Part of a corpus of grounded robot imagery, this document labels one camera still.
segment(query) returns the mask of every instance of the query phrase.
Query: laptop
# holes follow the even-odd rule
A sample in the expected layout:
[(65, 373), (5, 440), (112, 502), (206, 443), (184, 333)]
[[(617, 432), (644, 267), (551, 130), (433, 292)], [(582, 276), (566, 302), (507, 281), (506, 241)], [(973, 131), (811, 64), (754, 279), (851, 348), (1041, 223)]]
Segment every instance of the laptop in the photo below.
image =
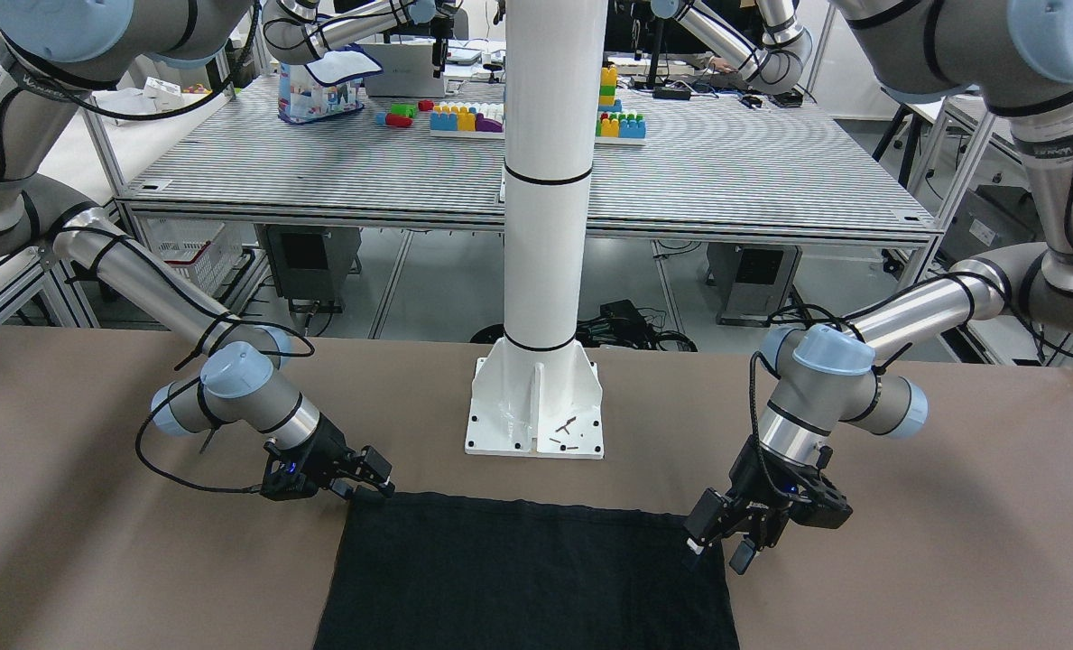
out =
[(368, 98), (444, 98), (445, 79), (432, 77), (431, 43), (362, 47), (383, 68), (383, 74), (364, 77)]

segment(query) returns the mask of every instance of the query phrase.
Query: blue toy block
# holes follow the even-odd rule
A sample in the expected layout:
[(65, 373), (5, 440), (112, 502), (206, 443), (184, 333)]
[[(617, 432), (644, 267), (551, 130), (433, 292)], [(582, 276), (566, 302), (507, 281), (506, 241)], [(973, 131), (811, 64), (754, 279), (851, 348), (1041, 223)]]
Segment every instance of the blue toy block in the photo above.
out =
[(643, 139), (646, 136), (648, 136), (648, 129), (645, 124), (645, 120), (621, 120), (620, 137), (640, 137)]
[(458, 131), (457, 114), (441, 114), (441, 112), (433, 112), (431, 120), (432, 131)]

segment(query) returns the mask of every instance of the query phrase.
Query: black towel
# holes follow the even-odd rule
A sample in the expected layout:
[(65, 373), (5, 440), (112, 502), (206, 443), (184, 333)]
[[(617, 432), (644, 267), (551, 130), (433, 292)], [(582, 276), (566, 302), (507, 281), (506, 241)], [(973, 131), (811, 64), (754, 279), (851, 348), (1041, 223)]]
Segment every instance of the black towel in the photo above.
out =
[(720, 547), (684, 518), (361, 490), (315, 650), (737, 649)]

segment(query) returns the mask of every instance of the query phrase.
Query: white pillar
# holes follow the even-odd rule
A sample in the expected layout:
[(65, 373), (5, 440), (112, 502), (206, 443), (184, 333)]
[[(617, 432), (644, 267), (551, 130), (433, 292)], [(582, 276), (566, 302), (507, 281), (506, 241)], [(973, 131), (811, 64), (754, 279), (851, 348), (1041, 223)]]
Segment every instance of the white pillar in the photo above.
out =
[(606, 0), (512, 0), (503, 328), (465, 452), (602, 458), (601, 386), (574, 340)]

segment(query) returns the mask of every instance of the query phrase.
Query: green toy block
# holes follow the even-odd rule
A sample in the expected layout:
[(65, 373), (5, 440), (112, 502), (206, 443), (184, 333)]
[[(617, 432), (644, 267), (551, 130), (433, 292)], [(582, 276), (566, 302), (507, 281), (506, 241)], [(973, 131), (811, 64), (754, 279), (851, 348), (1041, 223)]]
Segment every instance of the green toy block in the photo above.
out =
[(392, 104), (392, 107), (388, 108), (388, 114), (415, 118), (416, 107), (412, 104)]

